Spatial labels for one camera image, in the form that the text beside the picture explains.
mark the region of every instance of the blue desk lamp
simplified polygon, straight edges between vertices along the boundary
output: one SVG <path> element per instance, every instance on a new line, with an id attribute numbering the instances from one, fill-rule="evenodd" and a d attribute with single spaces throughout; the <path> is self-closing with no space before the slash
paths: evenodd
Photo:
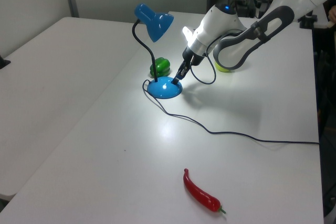
<path id="1" fill-rule="evenodd" d="M 155 97 L 161 99 L 173 98 L 182 92 L 182 85 L 180 83 L 172 84 L 173 78 L 171 77 L 157 77 L 158 73 L 156 71 L 155 57 L 152 50 L 146 46 L 135 34 L 135 27 L 142 21 L 147 26 L 147 32 L 149 37 L 153 42 L 158 41 L 162 35 L 168 30 L 174 17 L 166 13 L 155 13 L 145 4 L 138 5 L 134 13 L 138 20 L 134 23 L 132 27 L 132 33 L 137 42 L 139 42 L 152 57 L 152 66 L 154 72 L 154 81 L 148 84 L 148 93 Z"/>

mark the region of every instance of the red chili pepper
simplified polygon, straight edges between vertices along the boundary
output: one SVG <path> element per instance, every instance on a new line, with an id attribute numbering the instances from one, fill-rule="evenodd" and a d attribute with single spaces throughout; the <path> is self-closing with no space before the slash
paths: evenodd
<path id="1" fill-rule="evenodd" d="M 183 182 L 185 187 L 188 189 L 189 193 L 191 193 L 191 195 L 194 196 L 194 198 L 197 199 L 197 201 L 201 203 L 203 206 L 205 206 L 207 209 L 211 210 L 212 212 L 221 211 L 226 214 L 226 212 L 222 209 L 222 206 L 220 205 L 218 199 L 198 188 L 190 180 L 188 169 L 184 169 Z"/>

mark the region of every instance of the green bell pepper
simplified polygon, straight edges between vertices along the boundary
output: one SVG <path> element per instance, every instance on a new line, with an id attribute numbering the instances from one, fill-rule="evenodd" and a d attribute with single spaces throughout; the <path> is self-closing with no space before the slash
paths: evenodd
<path id="1" fill-rule="evenodd" d="M 156 66 L 156 73 L 158 77 L 168 76 L 169 71 L 170 71 L 169 60 L 163 57 L 157 58 L 155 60 L 155 66 Z M 154 76 L 153 65 L 150 66 L 149 70 L 150 70 L 151 76 Z"/>

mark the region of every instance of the yellow ball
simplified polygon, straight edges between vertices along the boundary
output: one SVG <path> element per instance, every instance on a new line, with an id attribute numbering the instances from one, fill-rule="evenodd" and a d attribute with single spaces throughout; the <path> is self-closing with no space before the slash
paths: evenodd
<path id="1" fill-rule="evenodd" d="M 215 67 L 220 71 L 220 72 L 229 72 L 230 70 L 229 69 L 226 69 L 226 68 L 222 68 L 220 65 L 218 65 L 216 62 L 215 62 Z"/>

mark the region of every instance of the white table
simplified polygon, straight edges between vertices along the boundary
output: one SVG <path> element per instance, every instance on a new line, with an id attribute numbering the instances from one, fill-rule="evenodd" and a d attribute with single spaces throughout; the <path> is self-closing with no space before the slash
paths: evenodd
<path id="1" fill-rule="evenodd" d="M 0 70 L 0 198 L 11 199 L 140 48 L 132 24 L 64 18 Z M 139 35 L 148 38 L 145 26 Z"/>
<path id="2" fill-rule="evenodd" d="M 182 27 L 196 27 L 203 15 L 172 14 L 168 32 L 147 44 L 170 59 L 174 74 L 186 46 Z M 311 31 L 298 25 L 260 47 L 241 69 L 219 73 L 212 86 L 189 74 L 182 94 L 164 106 L 211 130 L 317 141 Z M 139 49 L 0 214 L 1 224 L 323 223 L 318 146 L 209 135 L 171 118 L 143 94 L 149 65 L 149 54 Z M 212 77 L 206 61 L 194 70 Z M 188 194 L 184 168 L 227 215 Z"/>

